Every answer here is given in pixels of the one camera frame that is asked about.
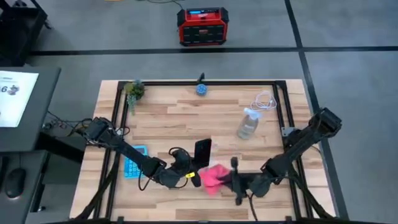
yellow label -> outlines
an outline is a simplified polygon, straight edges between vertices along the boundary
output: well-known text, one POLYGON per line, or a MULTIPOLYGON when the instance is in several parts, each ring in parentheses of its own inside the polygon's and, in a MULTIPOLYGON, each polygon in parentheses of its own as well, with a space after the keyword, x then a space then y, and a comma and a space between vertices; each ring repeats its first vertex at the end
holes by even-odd
POLYGON ((185 175, 186 178, 192 178, 192 177, 194 177, 194 176, 195 176, 195 173, 194 173, 194 172, 185 175))

smartphone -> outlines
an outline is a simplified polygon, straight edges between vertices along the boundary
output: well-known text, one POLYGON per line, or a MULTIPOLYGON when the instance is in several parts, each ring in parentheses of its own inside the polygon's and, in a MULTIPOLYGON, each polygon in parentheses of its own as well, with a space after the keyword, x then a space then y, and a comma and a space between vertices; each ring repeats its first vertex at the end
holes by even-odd
POLYGON ((209 166, 211 139, 204 139, 195 143, 195 157, 193 163, 197 169, 209 166))

bottle cap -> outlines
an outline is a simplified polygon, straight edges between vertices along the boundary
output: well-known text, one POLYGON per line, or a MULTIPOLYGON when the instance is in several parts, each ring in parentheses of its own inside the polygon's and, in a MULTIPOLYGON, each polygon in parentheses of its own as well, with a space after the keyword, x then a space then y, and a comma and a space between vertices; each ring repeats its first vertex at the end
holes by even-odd
POLYGON ((255 119, 259 119, 262 117, 262 114, 258 111, 249 109, 249 108, 245 108, 244 113, 250 116, 250 119, 255 120, 255 119))

pink towel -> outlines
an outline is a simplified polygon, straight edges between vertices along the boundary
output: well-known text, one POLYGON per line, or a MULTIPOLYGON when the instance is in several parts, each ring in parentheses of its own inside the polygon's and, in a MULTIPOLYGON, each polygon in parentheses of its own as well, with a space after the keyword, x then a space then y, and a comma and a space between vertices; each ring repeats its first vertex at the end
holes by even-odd
POLYGON ((199 175, 203 184, 205 185, 207 193, 210 195, 216 194, 222 187, 223 183, 223 181, 218 179, 228 175, 229 172, 229 169, 220 164, 215 165, 207 170, 201 171, 199 175))

clear bottle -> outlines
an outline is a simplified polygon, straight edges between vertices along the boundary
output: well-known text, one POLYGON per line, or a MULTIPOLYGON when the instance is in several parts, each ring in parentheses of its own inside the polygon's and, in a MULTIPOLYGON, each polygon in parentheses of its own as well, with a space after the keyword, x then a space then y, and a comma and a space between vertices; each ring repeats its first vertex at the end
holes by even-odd
POLYGON ((245 108, 244 113, 246 116, 243 118, 242 123, 238 128, 238 136, 241 139, 249 139, 259 125, 261 114, 258 111, 250 110, 249 108, 245 108))

